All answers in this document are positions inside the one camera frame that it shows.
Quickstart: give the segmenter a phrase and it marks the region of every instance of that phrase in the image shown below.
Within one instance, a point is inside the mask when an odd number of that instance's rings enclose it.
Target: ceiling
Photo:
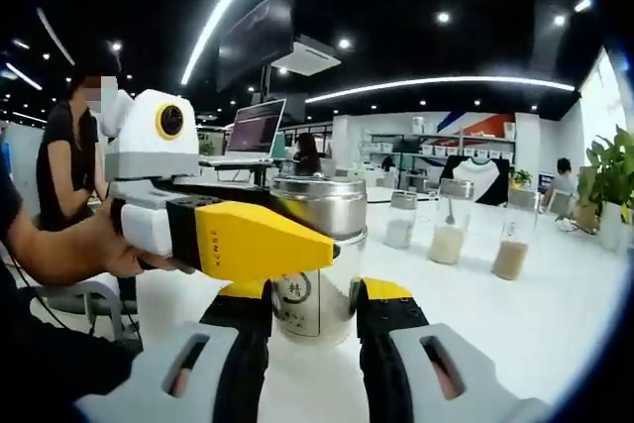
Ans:
[[[135,93],[153,88],[181,94],[198,112],[218,116],[208,124],[228,124],[237,108],[251,102],[247,88],[258,87],[260,72],[216,93],[218,40],[260,1],[236,0],[229,7],[189,83],[181,87],[193,46],[218,0],[7,0],[9,22],[0,22],[0,68],[11,62],[43,90],[20,79],[0,77],[0,98],[7,99],[0,102],[7,111],[0,113],[0,119],[23,119],[12,112],[45,119],[53,98],[58,98],[65,78],[72,74],[36,14],[41,7],[71,56],[96,39],[122,43],[120,87]],[[350,39],[352,47],[338,50],[340,66],[317,75],[274,74],[271,89],[312,97],[374,83],[448,75],[522,76],[579,88],[600,48],[601,26],[596,9],[575,13],[578,1],[295,0],[297,33],[335,48],[340,39]],[[440,24],[439,12],[449,13],[451,21]],[[566,17],[564,26],[554,25],[557,15]],[[29,49],[16,46],[12,42],[16,39]],[[50,58],[44,59],[43,53]],[[307,114],[317,122],[332,119],[335,110],[338,114],[532,112],[531,106],[537,105],[535,113],[557,120],[577,98],[576,92],[525,85],[427,84],[309,104]]]

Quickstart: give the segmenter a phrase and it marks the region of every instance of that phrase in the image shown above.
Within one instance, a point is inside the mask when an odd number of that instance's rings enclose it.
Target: robotic arm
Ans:
[[[332,265],[337,247],[284,216],[265,189],[156,187],[161,177],[198,174],[193,109],[151,90],[136,101],[120,92],[117,103],[103,118],[104,132],[117,136],[106,156],[115,226],[136,247],[235,282],[199,323],[141,353],[128,381],[78,405],[107,423],[256,422],[272,326],[267,279]],[[406,289],[364,278],[357,306],[372,423],[544,421],[543,402],[503,388],[493,362],[449,327],[429,325]],[[174,398],[168,390],[185,362],[191,378]],[[457,398],[445,399],[432,363],[447,370]]]

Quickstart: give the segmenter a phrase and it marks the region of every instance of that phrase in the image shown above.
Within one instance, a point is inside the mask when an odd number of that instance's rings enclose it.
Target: human hand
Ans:
[[[121,235],[117,234],[110,218],[111,203],[112,200],[106,200],[103,207],[89,219],[93,222],[91,224],[94,227],[93,233],[97,233],[100,237],[98,256],[103,270],[118,277],[136,276],[143,272],[139,260],[161,269],[176,269],[169,259],[132,247]]]

